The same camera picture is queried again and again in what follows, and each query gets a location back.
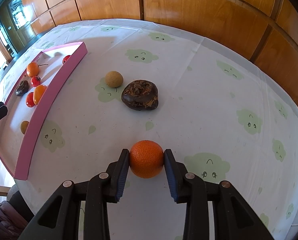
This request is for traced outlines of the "dark brown water chestnut round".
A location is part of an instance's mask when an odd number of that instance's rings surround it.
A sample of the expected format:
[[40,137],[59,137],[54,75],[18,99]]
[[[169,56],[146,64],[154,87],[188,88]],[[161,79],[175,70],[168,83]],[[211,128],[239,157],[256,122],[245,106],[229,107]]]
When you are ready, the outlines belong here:
[[22,80],[15,90],[16,96],[23,96],[29,90],[29,83],[27,80]]

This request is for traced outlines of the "large textured orange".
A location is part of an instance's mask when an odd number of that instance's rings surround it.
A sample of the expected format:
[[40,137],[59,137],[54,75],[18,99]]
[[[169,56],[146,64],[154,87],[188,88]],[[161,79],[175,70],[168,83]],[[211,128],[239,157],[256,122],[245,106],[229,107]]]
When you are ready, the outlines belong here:
[[129,166],[140,178],[149,179],[158,175],[164,166],[164,152],[159,144],[150,140],[135,143],[130,150]]

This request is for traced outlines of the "tan longan lower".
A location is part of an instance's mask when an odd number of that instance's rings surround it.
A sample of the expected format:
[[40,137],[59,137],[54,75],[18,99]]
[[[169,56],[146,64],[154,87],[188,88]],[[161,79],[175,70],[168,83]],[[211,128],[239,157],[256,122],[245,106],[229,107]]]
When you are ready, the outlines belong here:
[[20,131],[22,134],[26,133],[26,129],[28,127],[29,121],[25,120],[20,124]]

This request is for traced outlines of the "tan longan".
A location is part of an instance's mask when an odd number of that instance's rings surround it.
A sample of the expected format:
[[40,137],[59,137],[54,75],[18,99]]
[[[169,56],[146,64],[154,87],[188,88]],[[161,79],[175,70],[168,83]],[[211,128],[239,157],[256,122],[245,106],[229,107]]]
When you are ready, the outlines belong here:
[[110,88],[120,87],[123,82],[123,76],[117,71],[110,71],[105,75],[105,82]]
[[26,133],[26,129],[28,127],[29,121],[25,120],[20,124],[20,131],[22,134]]

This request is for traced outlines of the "pink shallow tray box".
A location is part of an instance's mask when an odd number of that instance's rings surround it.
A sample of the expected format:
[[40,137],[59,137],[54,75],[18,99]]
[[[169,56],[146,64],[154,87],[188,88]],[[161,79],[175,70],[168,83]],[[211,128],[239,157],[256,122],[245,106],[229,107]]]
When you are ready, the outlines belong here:
[[[0,120],[0,159],[14,179],[27,180],[29,167],[44,120],[61,88],[87,54],[84,42],[67,43],[40,51],[33,62],[45,64],[38,74],[42,84],[47,86],[38,105],[26,106],[26,96],[16,96],[15,90],[22,80],[29,81],[22,72],[12,89],[3,99],[8,108],[7,115]],[[66,55],[70,58],[62,64]],[[20,131],[20,124],[29,121],[26,133]]]

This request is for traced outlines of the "red cherry tomato lower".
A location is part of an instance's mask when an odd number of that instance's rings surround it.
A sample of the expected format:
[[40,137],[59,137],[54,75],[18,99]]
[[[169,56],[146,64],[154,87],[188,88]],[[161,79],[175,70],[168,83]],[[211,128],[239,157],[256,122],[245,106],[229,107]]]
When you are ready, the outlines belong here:
[[35,106],[34,100],[33,100],[33,92],[30,92],[26,96],[26,106],[29,108],[32,108]]

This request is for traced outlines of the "red cherry tomato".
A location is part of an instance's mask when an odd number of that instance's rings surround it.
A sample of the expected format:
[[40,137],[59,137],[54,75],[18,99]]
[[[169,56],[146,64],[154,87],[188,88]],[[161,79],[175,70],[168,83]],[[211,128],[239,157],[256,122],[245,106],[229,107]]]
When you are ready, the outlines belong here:
[[38,87],[41,84],[41,78],[39,76],[33,76],[31,78],[31,86]]
[[29,108],[32,108],[35,106],[34,100],[33,100],[33,92],[30,92],[26,96],[26,106]]

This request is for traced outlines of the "smooth orange kumquat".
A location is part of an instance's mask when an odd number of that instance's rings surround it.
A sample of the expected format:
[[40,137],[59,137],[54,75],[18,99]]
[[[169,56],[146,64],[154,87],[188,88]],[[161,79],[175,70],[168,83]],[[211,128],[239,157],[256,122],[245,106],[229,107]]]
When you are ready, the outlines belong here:
[[33,102],[35,105],[37,105],[39,103],[39,101],[41,100],[46,89],[47,89],[46,85],[38,85],[35,88],[35,90],[33,92]]

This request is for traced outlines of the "red cherry tomato upper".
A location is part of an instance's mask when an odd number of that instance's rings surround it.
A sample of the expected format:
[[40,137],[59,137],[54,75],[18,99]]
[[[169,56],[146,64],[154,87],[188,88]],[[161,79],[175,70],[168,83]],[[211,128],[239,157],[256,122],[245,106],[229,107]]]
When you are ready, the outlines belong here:
[[33,76],[31,78],[31,86],[38,87],[41,84],[41,78],[39,76]]

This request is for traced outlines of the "wooden chair with cushion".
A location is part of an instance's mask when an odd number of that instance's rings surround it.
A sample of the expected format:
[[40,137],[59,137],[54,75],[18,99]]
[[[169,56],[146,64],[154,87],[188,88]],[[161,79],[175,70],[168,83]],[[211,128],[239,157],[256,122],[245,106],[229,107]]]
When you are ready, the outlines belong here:
[[15,184],[0,203],[0,239],[18,239],[33,217]]

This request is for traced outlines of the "dark glass door cabinet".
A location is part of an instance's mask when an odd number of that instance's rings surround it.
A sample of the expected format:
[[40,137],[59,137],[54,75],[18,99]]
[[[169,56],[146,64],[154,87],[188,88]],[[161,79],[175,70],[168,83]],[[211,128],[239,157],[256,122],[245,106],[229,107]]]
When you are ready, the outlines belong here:
[[4,0],[0,7],[0,39],[11,58],[35,37],[31,21],[36,18],[32,5],[24,0]]

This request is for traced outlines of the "white cloud-print tablecloth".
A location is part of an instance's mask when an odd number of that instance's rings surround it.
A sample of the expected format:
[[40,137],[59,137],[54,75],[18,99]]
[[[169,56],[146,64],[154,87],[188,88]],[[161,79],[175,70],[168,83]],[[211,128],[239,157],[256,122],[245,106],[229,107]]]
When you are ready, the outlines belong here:
[[[189,172],[230,181],[275,239],[298,231],[298,107],[258,67],[201,36],[133,20],[59,25],[16,61],[0,82],[0,101],[37,54],[84,42],[87,54],[53,102],[48,124],[64,146],[35,146],[27,180],[18,187],[37,212],[65,180],[86,181],[124,148],[152,140],[171,149]],[[110,88],[105,75],[124,82]],[[134,80],[158,89],[159,105],[136,111],[121,100]]]

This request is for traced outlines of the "tan longan upper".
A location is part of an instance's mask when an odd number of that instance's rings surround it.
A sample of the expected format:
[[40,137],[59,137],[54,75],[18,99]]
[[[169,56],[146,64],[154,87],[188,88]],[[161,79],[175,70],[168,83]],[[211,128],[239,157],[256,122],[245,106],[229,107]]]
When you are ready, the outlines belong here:
[[120,87],[123,82],[123,76],[117,71],[110,71],[105,75],[105,82],[110,88]]

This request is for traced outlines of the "dark brown water chestnut large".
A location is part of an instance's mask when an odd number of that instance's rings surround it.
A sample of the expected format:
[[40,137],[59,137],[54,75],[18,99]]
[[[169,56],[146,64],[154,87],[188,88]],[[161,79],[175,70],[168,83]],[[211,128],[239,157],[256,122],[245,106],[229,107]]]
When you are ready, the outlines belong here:
[[121,93],[122,102],[132,110],[152,111],[159,105],[158,89],[147,80],[134,80]]

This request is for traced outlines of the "wooden wall cabinet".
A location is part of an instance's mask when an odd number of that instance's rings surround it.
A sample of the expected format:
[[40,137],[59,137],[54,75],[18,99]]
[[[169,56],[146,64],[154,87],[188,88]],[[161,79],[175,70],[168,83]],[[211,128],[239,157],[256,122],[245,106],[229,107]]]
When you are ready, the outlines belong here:
[[290,0],[22,0],[36,34],[107,18],[145,20],[223,44],[278,83],[298,106],[298,11]]

